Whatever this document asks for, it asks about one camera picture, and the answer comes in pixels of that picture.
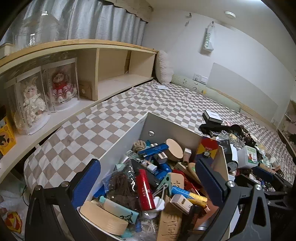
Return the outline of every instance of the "white wall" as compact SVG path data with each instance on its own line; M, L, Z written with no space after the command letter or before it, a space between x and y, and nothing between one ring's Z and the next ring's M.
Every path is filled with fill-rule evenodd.
M214 19L192 14L185 27L186 15L188 12L179 10L155 10L146 26L142 45L166 51L174 73L189 78L194 73L209 77L213 63L232 70L279 106L274 118L280 121L294 86L294 78L287 68L250 36L219 24L215 25L214 51L210 55L201 54L205 28Z

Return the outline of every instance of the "doll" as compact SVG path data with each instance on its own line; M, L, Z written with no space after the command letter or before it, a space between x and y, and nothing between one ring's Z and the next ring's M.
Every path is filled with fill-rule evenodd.
M52 95L58 103L72 99L76 95L76 88L66 81L62 71L57 72L52 80Z
M40 119L39 115L45 110L45 102L40 98L41 94L37 91L36 79L37 77L32 78L23 86L25 97L23 106L29 127L32 126L33 122Z

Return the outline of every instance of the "clothespin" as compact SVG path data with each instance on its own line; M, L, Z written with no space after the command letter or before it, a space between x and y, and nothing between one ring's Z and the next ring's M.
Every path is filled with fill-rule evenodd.
M170 180L170 174L166 174L166 176L164 177L164 179L161 181L161 183L156 188L154 194L156 192L157 192L157 194L160 193L163 188L166 188L165 186L167 186L169 196L171 196L172 195L172 183L171 183L171 180Z

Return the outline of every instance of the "bed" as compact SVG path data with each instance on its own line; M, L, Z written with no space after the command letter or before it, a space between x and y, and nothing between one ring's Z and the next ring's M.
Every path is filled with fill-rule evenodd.
M295 164L280 138L252 119L178 85L159 90L155 80L101 102L64 123L25 162L24 175L32 192L36 185L57 187L70 181L92 158L99 159L146 112L153 112L195 133L205 123L204 109L217 112L224 121L246 127L282 166L285 179L293 183ZM70 238L58 206L54 206L63 231Z

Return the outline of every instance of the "metal screw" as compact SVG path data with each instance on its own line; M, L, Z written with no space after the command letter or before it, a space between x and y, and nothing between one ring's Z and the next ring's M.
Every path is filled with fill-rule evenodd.
M227 186L229 186L230 188L233 188L235 186L235 182L234 181L228 181Z
M40 186L40 185L37 185L37 186L34 187L34 189L35 189L36 191L39 191L39 190L41 189L41 186Z
M62 183L61 183L61 186L63 187L63 188L66 188L67 186L69 186L69 182L68 181L63 181Z
M256 184L256 185L255 185L255 188L256 188L258 191L260 191L260 190L262 189L261 185L259 185L259 184Z

